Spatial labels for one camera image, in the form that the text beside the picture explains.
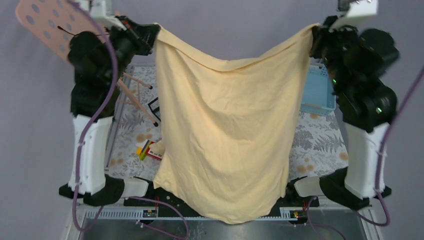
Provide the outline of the yellow shirt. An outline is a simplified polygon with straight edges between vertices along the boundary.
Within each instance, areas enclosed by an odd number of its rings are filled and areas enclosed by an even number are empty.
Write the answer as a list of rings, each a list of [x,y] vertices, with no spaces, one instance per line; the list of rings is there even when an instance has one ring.
[[[312,30],[259,57],[223,60],[161,29],[155,67],[165,151],[154,187],[227,224],[268,215],[286,193]]]

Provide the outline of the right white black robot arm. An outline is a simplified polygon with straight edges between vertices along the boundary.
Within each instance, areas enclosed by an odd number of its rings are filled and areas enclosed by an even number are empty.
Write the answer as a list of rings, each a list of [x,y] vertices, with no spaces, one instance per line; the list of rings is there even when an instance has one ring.
[[[328,16],[312,29],[309,55],[321,59],[332,84],[332,94],[348,134],[348,165],[314,177],[299,177],[287,184],[286,198],[293,206],[307,197],[324,196],[358,211],[372,198],[392,192],[384,183],[385,131],[397,115],[397,95],[381,81],[400,57],[392,36],[383,30],[363,32],[349,23],[337,26],[339,16]]]

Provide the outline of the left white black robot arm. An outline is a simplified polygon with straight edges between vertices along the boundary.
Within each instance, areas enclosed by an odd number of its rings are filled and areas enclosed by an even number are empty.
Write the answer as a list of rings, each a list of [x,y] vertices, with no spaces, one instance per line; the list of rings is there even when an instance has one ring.
[[[115,178],[105,173],[109,133],[120,96],[117,80],[134,56],[152,53],[161,29],[158,24],[137,24],[126,16],[118,19],[124,29],[109,28],[106,42],[91,31],[74,35],[67,55],[74,67],[70,111],[75,148],[70,179],[58,192],[65,198],[82,199],[94,207],[111,205],[128,197],[136,197],[144,206],[155,200],[155,192],[147,180]]]

